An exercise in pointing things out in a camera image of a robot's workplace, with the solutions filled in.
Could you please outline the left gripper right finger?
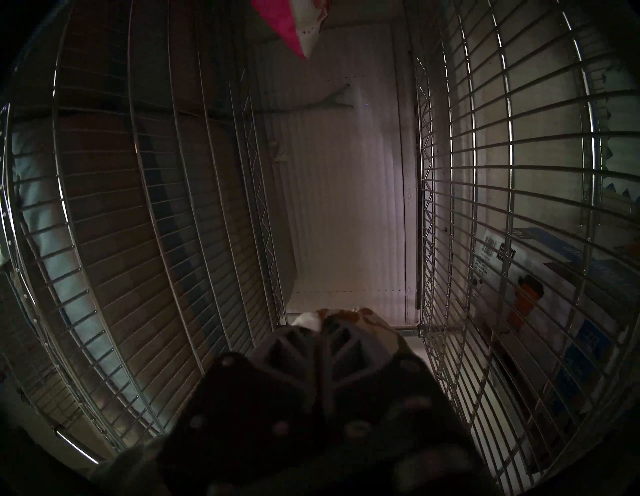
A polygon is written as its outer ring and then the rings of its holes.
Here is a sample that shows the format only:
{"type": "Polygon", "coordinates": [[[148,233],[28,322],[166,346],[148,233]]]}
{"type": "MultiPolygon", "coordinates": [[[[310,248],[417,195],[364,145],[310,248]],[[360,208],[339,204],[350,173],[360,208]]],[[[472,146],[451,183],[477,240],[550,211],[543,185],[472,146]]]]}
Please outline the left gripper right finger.
{"type": "Polygon", "coordinates": [[[349,446],[323,495],[500,495],[468,431],[419,358],[355,324],[325,324],[326,444],[349,446]]]}

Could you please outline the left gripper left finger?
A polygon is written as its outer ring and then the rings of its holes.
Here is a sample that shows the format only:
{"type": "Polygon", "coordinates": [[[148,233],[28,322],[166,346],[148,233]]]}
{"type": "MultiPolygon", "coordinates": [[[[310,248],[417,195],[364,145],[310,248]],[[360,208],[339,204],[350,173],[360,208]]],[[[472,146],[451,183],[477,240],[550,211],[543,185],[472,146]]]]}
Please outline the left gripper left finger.
{"type": "Polygon", "coordinates": [[[309,328],[281,328],[248,357],[216,359],[166,439],[160,474],[170,495],[326,495],[302,469],[327,448],[323,345],[309,328]]]}

